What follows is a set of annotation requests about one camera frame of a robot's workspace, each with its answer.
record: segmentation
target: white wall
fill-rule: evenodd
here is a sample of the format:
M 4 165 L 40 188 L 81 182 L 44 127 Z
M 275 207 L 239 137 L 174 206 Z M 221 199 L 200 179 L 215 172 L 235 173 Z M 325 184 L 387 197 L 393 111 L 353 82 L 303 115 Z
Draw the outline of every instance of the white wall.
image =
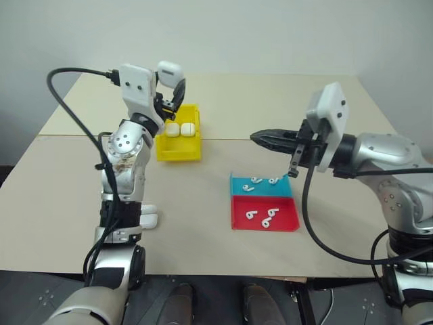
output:
M 162 58 L 190 72 L 359 74 L 397 130 L 433 155 L 432 24 L 429 0 L 2 0 L 0 165 L 56 107 L 49 69 Z M 56 85 L 65 93 L 74 78 Z

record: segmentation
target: red tray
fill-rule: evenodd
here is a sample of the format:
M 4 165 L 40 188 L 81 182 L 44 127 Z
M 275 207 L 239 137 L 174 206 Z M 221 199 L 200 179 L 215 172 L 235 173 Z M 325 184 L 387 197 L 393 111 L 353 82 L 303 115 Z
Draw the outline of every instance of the red tray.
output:
M 270 220 L 269 227 L 262 226 L 262 220 L 268 218 L 268 210 L 279 211 Z M 248 211 L 257 211 L 252 219 L 246 217 Z M 294 232 L 299 228 L 298 213 L 293 198 L 275 196 L 231 197 L 231 228 L 241 230 L 264 230 L 268 232 Z

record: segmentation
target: black cable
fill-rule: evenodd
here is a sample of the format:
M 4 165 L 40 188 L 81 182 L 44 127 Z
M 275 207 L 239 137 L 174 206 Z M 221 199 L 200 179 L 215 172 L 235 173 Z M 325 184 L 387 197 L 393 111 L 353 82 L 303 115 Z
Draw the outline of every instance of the black cable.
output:
M 89 129 L 80 121 L 80 119 L 75 115 L 75 113 L 69 108 L 69 106 L 63 101 L 63 99 L 60 97 L 60 95 L 57 93 L 53 86 L 53 77 L 56 74 L 63 73 L 63 72 L 85 72 L 90 74 L 97 74 L 100 76 L 105 76 L 109 79 L 113 79 L 115 77 L 114 72 L 102 72 L 97 70 L 90 70 L 90 69 L 84 69 L 84 68 L 58 68 L 55 70 L 52 70 L 47 75 L 47 86 L 50 90 L 53 97 L 57 100 L 57 102 L 60 104 L 60 106 L 66 111 L 66 113 L 69 114 L 69 116 L 72 118 L 72 120 L 83 130 L 85 135 L 91 140 L 93 145 L 97 148 L 99 151 L 99 155 L 101 156 L 101 162 L 102 167 L 104 171 L 106 172 L 107 181 L 112 189 L 113 192 L 113 201 L 111 204 L 111 211 L 108 213 L 107 223 L 106 227 L 104 229 L 104 232 L 101 235 L 101 238 L 93 245 L 92 249 L 88 253 L 88 257 L 86 256 L 85 264 L 83 265 L 83 269 L 86 270 L 84 272 L 85 275 L 85 286 L 89 285 L 91 275 L 93 273 L 93 268 L 95 267 L 95 263 L 97 260 L 97 256 L 102 248 L 102 245 L 104 243 L 104 240 L 107 238 L 108 234 L 112 231 L 113 225 L 114 225 L 114 212 L 116 210 L 116 207 L 118 203 L 120 202 L 118 191 L 117 191 L 117 183 L 116 183 L 116 176 L 114 174 L 112 165 L 110 163 L 110 160 L 108 159 L 106 153 L 104 152 L 104 149 L 102 148 L 102 144 L 97 141 L 93 134 L 89 131 Z M 89 269 L 87 270 L 87 263 L 89 259 L 91 258 Z
M 309 190 L 310 190 L 310 185 L 311 185 L 311 180 L 313 178 L 313 173 L 314 173 L 314 169 L 315 169 L 315 165 L 318 159 L 318 155 L 319 155 L 319 148 L 318 147 L 313 147 L 312 148 L 312 154 L 311 154 L 311 159 L 309 162 L 309 170 L 306 174 L 306 178 L 305 178 L 305 183 L 304 183 L 304 189 L 302 191 L 302 216 L 304 219 L 304 223 L 305 223 L 305 227 L 307 229 L 307 231 L 309 232 L 311 238 L 315 241 L 315 243 L 317 245 L 320 246 L 320 248 L 322 248 L 325 252 L 339 258 L 342 259 L 344 261 L 347 262 L 351 262 L 351 263 L 356 263 L 356 264 L 363 264 L 363 265 L 384 265 L 384 264 L 394 264 L 394 263 L 398 263 L 401 261 L 404 261 L 405 259 L 412 259 L 418 255 L 427 253 L 428 251 L 431 251 L 433 249 L 433 247 L 431 247 L 430 245 L 427 247 L 423 247 L 423 248 L 419 248 L 415 251 L 412 251 L 410 253 L 406 253 L 403 255 L 399 255 L 398 257 L 392 257 L 389 259 L 374 259 L 374 260 L 370 260 L 370 259 L 357 259 L 354 257 L 349 257 L 347 255 L 341 254 L 337 251 L 334 251 L 333 249 L 331 249 L 330 247 L 326 246 L 316 235 L 316 233 L 314 233 L 313 227 L 311 227 L 311 223 L 310 223 L 310 219 L 309 219 L 309 213 L 308 213 L 308 197 L 309 197 Z
M 408 169 L 394 169 L 391 171 L 357 171 L 358 176 L 370 175 L 398 175 L 398 174 L 426 174 L 433 173 L 433 168 L 408 168 Z
M 370 251 L 370 259 L 374 260 L 374 255 L 376 253 L 376 247 L 379 244 L 379 241 L 388 233 L 388 229 L 381 232 L 376 239 L 374 240 L 373 244 L 371 245 L 371 251 Z M 382 287 L 382 283 L 380 282 L 378 271 L 376 270 L 376 266 L 372 265 L 371 270 L 373 271 L 374 278 L 376 282 L 379 284 L 380 288 Z

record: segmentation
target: beige tabletop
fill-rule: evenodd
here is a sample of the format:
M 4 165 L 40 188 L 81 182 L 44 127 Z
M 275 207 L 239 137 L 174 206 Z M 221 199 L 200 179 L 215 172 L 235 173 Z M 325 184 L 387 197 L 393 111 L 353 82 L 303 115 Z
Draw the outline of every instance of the beige tabletop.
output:
M 218 77 L 221 78 L 219 82 L 208 76 L 202 78 L 200 86 L 197 84 L 215 101 L 220 100 L 217 93 L 228 83 L 253 79 L 250 85 L 255 84 L 255 88 L 250 88 L 248 92 L 258 93 L 260 88 L 269 94 L 269 98 L 275 98 L 275 103 L 284 102 L 281 98 L 285 95 L 281 91 L 285 87 L 279 86 L 279 91 L 274 90 L 274 85 L 259 87 L 261 83 L 258 80 L 262 80 L 263 76 L 225 76 L 225 81 L 222 76 Z M 298 76 L 286 76 L 287 80 L 292 77 Z M 81 79 L 68 95 L 70 104 L 71 94 L 80 87 Z M 351 84 L 354 87 L 348 88 L 352 89 L 352 97 L 358 98 L 358 102 L 351 104 L 346 92 L 352 108 L 348 133 L 393 132 L 356 79 L 351 79 Z M 245 95 L 247 89 L 240 89 L 241 95 Z M 83 93 L 81 90 L 81 95 L 76 95 L 72 102 L 75 106 L 79 102 L 83 105 L 72 108 L 78 108 L 82 115 L 90 118 L 94 132 L 113 130 L 115 126 L 110 125 L 114 120 L 118 121 L 113 106 L 118 103 L 106 102 L 108 106 L 104 106 L 107 112 L 116 113 L 107 113 L 104 119 L 94 118 L 101 114 L 102 107 L 95 105 L 93 113 L 83 109 L 86 98 L 94 95 L 95 91 Z M 227 100 L 240 105 L 235 98 L 232 96 Z M 302 97 L 301 101 L 308 103 L 307 98 Z M 203 133 L 208 130 L 208 134 L 219 137 L 226 134 L 219 131 L 223 129 L 227 130 L 231 139 L 203 140 L 201 162 L 172 164 L 156 162 L 154 155 L 151 158 L 146 170 L 145 202 L 158 206 L 160 222 L 156 229 L 144 231 L 141 240 L 147 251 L 149 274 L 371 276 L 369 267 L 340 261 L 316 246 L 305 230 L 301 215 L 300 229 L 293 233 L 231 229 L 230 173 L 239 176 L 281 176 L 287 171 L 289 159 L 289 156 L 267 151 L 249 140 L 233 138 L 244 138 L 250 131 L 268 127 L 297 129 L 304 107 L 290 109 L 291 116 L 296 118 L 293 121 L 290 118 L 284 120 L 288 110 L 275 105 L 270 99 L 267 109 L 269 114 L 274 111 L 276 118 L 261 123 L 257 121 L 257 116 L 262 115 L 256 114 L 258 108 L 254 107 L 249 118 L 253 130 L 234 112 L 239 131 L 233 130 L 234 124 L 230 123 L 230 127 L 215 127 L 206 117 L 206 112 L 210 110 L 208 106 L 202 105 L 201 100 L 196 102 L 200 105 L 204 121 Z M 209 114 L 223 122 L 214 110 Z M 0 189 L 0 226 L 3 229 L 0 239 L 1 269 L 81 272 L 83 257 L 92 245 L 94 227 L 99 221 L 101 183 L 99 173 L 93 168 L 99 157 L 87 138 L 74 135 L 73 124 L 68 124 L 60 112 L 51 117 L 41 133 L 56 134 L 62 130 L 65 130 L 64 134 L 72 135 L 38 136 Z M 298 208 L 305 173 L 301 170 L 300 177 L 292 180 Z M 342 253 L 369 257 L 370 245 L 386 228 L 386 223 L 378 200 L 367 187 L 355 180 L 334 179 L 330 172 L 316 173 L 309 202 L 311 222 L 322 241 Z M 385 256 L 384 245 L 380 246 L 378 256 Z

